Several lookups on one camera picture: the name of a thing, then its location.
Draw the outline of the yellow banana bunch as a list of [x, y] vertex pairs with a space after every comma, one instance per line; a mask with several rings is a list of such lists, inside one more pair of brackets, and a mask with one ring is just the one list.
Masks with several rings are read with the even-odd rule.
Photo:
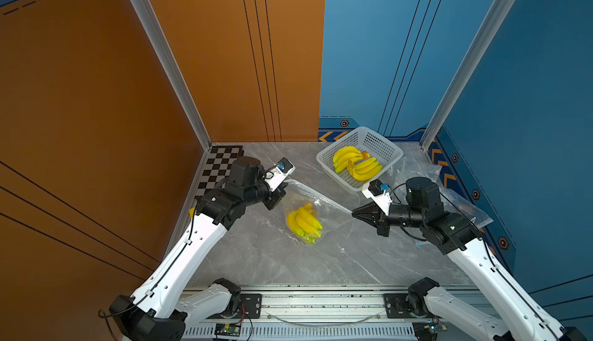
[[346, 146], [339, 149], [333, 157], [334, 172], [336, 174], [341, 173], [347, 169], [350, 162], [358, 163], [362, 160], [370, 158], [370, 154], [365, 151], [360, 151], [354, 146]]
[[376, 177], [383, 170], [383, 166], [375, 159], [369, 158], [359, 163], [349, 160], [347, 164], [349, 174], [357, 181], [366, 182]]
[[303, 242], [314, 245], [322, 237], [324, 226], [313, 205], [305, 204], [287, 215], [287, 226]]

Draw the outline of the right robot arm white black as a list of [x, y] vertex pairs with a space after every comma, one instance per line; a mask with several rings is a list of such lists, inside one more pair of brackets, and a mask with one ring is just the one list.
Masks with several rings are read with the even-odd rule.
[[492, 254], [477, 226], [464, 214], [446, 211], [438, 185], [426, 177], [406, 181], [406, 203], [392, 200], [380, 180], [363, 186], [371, 203], [352, 216], [387, 237], [393, 226], [417, 228], [423, 240], [460, 267], [497, 312], [492, 317], [457, 299], [437, 281], [410, 285], [407, 310], [416, 318], [444, 319], [476, 340], [584, 340], [575, 327], [564, 326], [544, 310]]

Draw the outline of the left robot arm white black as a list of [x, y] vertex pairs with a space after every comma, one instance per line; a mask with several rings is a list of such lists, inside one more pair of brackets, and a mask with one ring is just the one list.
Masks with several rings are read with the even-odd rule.
[[240, 307], [241, 288], [217, 279], [200, 293], [182, 293], [207, 254], [249, 206], [273, 210], [285, 196], [285, 180], [295, 167], [282, 158], [270, 169], [253, 157], [239, 157], [228, 177], [199, 198], [188, 227], [164, 261], [132, 295], [120, 295], [103, 318], [114, 321], [128, 340], [180, 340], [190, 321], [210, 316], [232, 318]]

